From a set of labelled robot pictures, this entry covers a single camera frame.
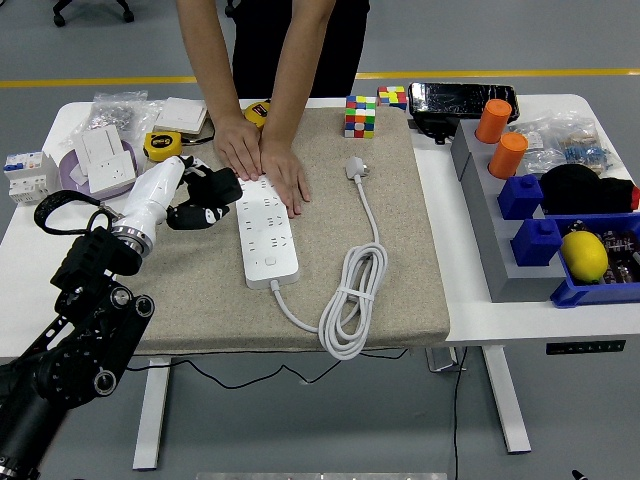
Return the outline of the person's right hand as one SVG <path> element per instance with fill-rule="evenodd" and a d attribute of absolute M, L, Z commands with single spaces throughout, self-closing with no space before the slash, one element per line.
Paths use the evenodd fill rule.
<path fill-rule="evenodd" d="M 259 141 L 259 129 L 242 115 L 224 117 L 215 124 L 217 155 L 242 180 L 257 180 L 262 174 Z"/>

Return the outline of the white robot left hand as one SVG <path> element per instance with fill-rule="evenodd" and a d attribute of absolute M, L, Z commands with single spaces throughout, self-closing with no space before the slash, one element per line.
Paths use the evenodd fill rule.
<path fill-rule="evenodd" d="M 142 256 L 156 243 L 156 227 L 201 230 L 214 225 L 243 195 L 233 170 L 212 170 L 193 156 L 170 157 L 143 173 L 112 233 Z"/>

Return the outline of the person's left hand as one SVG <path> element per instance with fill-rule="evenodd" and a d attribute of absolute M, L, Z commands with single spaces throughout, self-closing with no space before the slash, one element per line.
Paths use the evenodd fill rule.
<path fill-rule="evenodd" d="M 290 219 L 302 214 L 304 202 L 311 200 L 310 189 L 301 161 L 291 143 L 263 135 L 260 140 L 263 172 L 273 183 Z"/>

